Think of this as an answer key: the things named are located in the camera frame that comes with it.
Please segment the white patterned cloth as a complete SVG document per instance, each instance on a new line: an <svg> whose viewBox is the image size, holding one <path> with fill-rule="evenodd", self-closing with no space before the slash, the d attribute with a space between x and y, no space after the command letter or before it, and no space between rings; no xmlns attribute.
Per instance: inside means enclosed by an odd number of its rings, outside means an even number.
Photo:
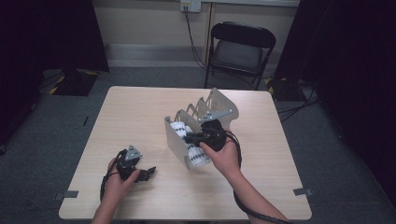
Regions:
<svg viewBox="0 0 396 224"><path fill-rule="evenodd" d="M187 144L188 159L193 167L198 167L211 162L209 157L206 156L204 151L199 146L196 146L191 140L186 140L186 137L194 136L194 132L192 131L191 127L186 125L183 121L172 122L170 126Z"/></svg>

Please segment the black stand base yellow tape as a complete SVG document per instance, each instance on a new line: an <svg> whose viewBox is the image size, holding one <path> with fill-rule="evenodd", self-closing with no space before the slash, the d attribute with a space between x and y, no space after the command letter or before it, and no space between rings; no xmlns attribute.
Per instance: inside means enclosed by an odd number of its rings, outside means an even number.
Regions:
<svg viewBox="0 0 396 224"><path fill-rule="evenodd" d="M49 93L53 95L88 96L97 78L97 72L63 69L60 78Z"/></svg>

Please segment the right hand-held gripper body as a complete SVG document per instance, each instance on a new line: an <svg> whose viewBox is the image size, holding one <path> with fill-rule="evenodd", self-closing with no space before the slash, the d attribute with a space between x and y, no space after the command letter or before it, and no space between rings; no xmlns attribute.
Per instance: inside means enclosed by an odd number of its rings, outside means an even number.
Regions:
<svg viewBox="0 0 396 224"><path fill-rule="evenodd" d="M198 118L201 124L205 142L215 151L220 151L226 142L226 132L222 127L220 118L229 116L233 113L231 109L225 111L207 111L202 117Z"/></svg>

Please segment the person's right hand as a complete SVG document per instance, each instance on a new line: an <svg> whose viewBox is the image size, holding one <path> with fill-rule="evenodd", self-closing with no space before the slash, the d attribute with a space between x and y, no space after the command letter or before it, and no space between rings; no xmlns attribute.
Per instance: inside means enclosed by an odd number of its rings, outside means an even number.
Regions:
<svg viewBox="0 0 396 224"><path fill-rule="evenodd" d="M200 147L227 180L242 174L238 163L237 147L230 138L226 139L225 145L220 151L215 151L204 142L200 143Z"/></svg>

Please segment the black folding chair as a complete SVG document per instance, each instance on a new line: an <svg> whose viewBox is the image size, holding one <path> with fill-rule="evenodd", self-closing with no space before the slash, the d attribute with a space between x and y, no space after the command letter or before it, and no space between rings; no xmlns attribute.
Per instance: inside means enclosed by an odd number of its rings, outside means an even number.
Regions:
<svg viewBox="0 0 396 224"><path fill-rule="evenodd" d="M215 24L210 30L205 86L209 74L220 70L252 77L257 90L275 45L275 35L265 28L233 21Z"/></svg>

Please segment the grey tape strip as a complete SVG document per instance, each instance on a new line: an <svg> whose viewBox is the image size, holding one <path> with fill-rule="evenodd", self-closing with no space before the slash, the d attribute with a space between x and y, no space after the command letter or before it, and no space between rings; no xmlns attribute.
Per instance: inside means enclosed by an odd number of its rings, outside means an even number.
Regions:
<svg viewBox="0 0 396 224"><path fill-rule="evenodd" d="M311 196L313 194L313 192L310 189L305 189L305 188L294 189L293 193L295 196L305 195L306 197Z"/></svg>
<svg viewBox="0 0 396 224"><path fill-rule="evenodd" d="M56 201L62 201L64 198L77 198L78 191L77 190L67 190L65 192L57 193L54 196Z"/></svg>

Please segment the white wall socket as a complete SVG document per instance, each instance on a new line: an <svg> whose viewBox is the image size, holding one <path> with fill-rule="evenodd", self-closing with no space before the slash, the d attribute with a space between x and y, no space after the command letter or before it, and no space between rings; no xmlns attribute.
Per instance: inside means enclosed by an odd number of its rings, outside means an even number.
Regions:
<svg viewBox="0 0 396 224"><path fill-rule="evenodd" d="M181 12L200 13L202 3L199 0L180 0Z"/></svg>

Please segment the grey metal expandable rack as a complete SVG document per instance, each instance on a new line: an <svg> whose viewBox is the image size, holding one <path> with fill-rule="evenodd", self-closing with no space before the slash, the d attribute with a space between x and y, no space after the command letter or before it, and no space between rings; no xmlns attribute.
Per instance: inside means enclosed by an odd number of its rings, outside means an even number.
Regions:
<svg viewBox="0 0 396 224"><path fill-rule="evenodd" d="M230 129L231 122L239 117L239 111L235 103L217 89L212 89L206 98L201 97L195 105L189 104L186 109L178 110L174 119L170 117L164 119L168 147L188 170L193 170L197 167L193 167L188 159L187 144L177 135L170 124L175 121L183 121L191 127L194 133L202 133L198 118L202 117L207 111L225 111L229 109L233 113L219 119L226 136L228 136L227 131Z"/></svg>

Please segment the black curtain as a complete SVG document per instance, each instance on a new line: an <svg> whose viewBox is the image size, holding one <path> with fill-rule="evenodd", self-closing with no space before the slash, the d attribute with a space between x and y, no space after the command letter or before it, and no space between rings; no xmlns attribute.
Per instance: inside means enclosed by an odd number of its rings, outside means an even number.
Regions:
<svg viewBox="0 0 396 224"><path fill-rule="evenodd" d="M396 0L300 0L275 77L317 84L396 205Z"/></svg>
<svg viewBox="0 0 396 224"><path fill-rule="evenodd" d="M0 0L0 146L52 69L109 70L92 0Z"/></svg>

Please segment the beige wall conduit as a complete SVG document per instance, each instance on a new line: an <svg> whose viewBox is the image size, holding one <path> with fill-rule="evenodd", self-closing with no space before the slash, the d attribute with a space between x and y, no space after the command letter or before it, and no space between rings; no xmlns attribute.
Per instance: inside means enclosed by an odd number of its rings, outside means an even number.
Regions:
<svg viewBox="0 0 396 224"><path fill-rule="evenodd" d="M206 34L205 34L205 63L208 63L209 51L210 51L210 35L211 28L213 26L214 14L215 14L215 4L210 2L207 3L207 13L206 13Z"/></svg>

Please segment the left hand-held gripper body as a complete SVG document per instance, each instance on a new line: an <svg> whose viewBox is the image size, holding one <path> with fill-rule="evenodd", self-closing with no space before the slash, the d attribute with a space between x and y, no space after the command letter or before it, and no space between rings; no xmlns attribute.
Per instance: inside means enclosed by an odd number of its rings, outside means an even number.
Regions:
<svg viewBox="0 0 396 224"><path fill-rule="evenodd" d="M141 157L142 153L132 145L129 145L120 152L120 157L117 159L116 167L122 180L129 178Z"/></svg>

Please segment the person's left hand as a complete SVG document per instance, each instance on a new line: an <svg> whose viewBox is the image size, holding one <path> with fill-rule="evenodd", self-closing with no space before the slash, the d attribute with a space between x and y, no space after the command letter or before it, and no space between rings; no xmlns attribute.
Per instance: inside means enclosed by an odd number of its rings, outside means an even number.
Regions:
<svg viewBox="0 0 396 224"><path fill-rule="evenodd" d="M106 206L117 207L128 194L132 184L139 177L140 171L135 170L126 180L122 180L118 174L117 167L112 164L113 161L109 164L110 176L106 182L102 203Z"/></svg>

